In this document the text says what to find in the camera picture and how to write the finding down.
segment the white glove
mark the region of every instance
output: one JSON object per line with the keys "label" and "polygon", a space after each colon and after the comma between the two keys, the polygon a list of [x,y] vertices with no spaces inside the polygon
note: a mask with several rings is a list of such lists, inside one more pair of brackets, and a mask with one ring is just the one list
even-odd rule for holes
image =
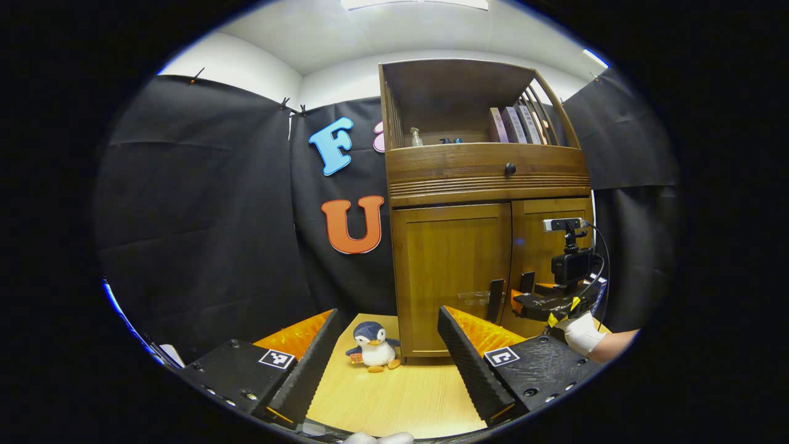
{"label": "white glove", "polygon": [[592,313],[587,311],[579,318],[561,321],[555,325],[564,330],[564,339],[573,350],[586,356],[603,340],[606,333],[594,328]]}
{"label": "white glove", "polygon": [[395,433],[375,439],[366,433],[357,432],[343,441],[343,444],[412,444],[413,436],[408,432]]}

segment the book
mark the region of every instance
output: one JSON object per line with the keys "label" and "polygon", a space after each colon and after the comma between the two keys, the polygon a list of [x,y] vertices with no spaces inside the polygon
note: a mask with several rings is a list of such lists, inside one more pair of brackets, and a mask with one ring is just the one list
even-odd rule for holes
{"label": "book", "polygon": [[507,138],[510,139],[510,142],[529,143],[514,107],[504,107],[501,119],[504,121],[504,129],[507,130]]}
{"label": "book", "polygon": [[518,113],[518,117],[521,118],[529,143],[542,145],[543,141],[540,137],[540,131],[537,130],[537,125],[534,124],[534,119],[532,119],[532,115],[529,112],[529,107],[518,104],[515,106],[515,111]]}
{"label": "book", "polygon": [[509,142],[510,140],[507,138],[507,130],[504,128],[504,121],[501,118],[499,109],[491,108],[490,114],[488,116],[488,129],[490,130],[491,142]]}

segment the soap dispenser bottle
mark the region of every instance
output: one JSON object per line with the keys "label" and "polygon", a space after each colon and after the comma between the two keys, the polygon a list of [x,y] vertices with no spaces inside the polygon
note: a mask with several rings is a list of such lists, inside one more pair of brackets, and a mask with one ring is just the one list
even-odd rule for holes
{"label": "soap dispenser bottle", "polygon": [[419,128],[411,128],[411,134],[413,134],[411,146],[424,146],[422,139],[419,137]]}

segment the blue letter f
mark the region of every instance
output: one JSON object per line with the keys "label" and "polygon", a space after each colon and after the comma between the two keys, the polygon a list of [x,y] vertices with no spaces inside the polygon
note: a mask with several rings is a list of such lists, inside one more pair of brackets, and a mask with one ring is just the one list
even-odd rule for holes
{"label": "blue letter f", "polygon": [[[323,128],[309,138],[309,143],[318,147],[318,152],[323,158],[323,175],[333,175],[347,164],[350,164],[350,156],[342,154],[340,147],[348,151],[350,149],[350,137],[343,130],[353,128],[353,122],[347,117],[341,117],[336,122]],[[337,131],[337,138],[331,136]]]}

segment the white wall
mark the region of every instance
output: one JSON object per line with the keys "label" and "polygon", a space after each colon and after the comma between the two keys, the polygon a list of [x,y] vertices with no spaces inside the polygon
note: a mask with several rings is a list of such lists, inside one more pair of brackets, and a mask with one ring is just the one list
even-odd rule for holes
{"label": "white wall", "polygon": [[299,108],[302,76],[285,62],[245,40],[213,32],[176,56],[159,74],[194,76],[232,85],[276,102],[290,97]]}
{"label": "white wall", "polygon": [[[473,58],[534,68],[540,72],[554,94],[563,100],[569,99],[589,83],[589,80],[575,77],[556,68],[507,55],[478,51],[407,51],[359,58],[307,74],[301,82],[299,103],[304,103],[307,109],[313,109],[345,100],[380,96],[378,64],[416,58]],[[540,96],[541,102],[550,103],[539,88],[535,88],[535,91]]]}

